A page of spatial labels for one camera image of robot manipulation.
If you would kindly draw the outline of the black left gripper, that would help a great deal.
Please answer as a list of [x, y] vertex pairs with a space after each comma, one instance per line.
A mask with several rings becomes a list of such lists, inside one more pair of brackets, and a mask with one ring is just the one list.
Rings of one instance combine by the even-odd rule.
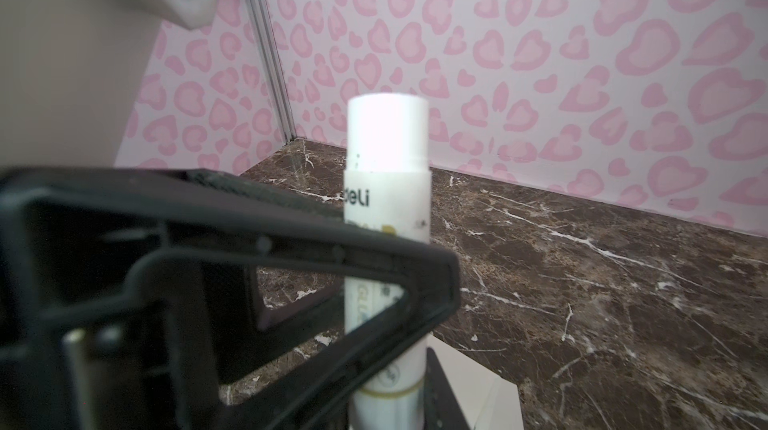
[[2, 427], [238, 428], [203, 274], [236, 222], [219, 207], [4, 207]]

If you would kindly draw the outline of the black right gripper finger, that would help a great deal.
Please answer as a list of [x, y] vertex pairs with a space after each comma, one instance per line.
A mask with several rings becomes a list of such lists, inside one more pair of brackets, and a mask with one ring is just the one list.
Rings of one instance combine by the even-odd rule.
[[469, 430], [446, 374], [439, 363], [429, 363], [424, 387], [426, 430]]

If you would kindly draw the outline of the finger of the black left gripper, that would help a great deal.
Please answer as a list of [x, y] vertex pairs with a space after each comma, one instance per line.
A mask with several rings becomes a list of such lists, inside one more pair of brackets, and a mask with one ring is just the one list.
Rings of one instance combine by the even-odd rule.
[[[336, 284], [267, 308], [260, 267], [364, 277], [405, 295], [228, 406], [222, 384], [343, 318]], [[224, 172], [1, 174], [5, 429], [340, 429], [353, 393], [460, 302], [453, 252]]]
[[314, 334], [342, 323], [343, 281], [277, 308], [266, 305], [257, 270], [215, 266], [215, 354], [221, 384], [234, 383]]

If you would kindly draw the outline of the cream white envelope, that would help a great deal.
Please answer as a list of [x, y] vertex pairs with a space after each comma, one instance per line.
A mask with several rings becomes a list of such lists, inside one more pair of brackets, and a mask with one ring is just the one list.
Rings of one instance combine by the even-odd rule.
[[430, 335], [428, 346], [452, 392], [450, 428], [523, 429], [518, 388], [447, 343]]

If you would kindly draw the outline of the white glue stick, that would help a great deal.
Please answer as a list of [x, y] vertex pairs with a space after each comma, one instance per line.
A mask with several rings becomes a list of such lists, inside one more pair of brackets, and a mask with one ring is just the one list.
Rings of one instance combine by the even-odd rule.
[[[344, 219], [428, 242], [431, 230], [429, 107], [412, 94], [365, 94], [348, 102]], [[355, 429], [421, 429], [427, 341], [421, 339], [356, 391]]]

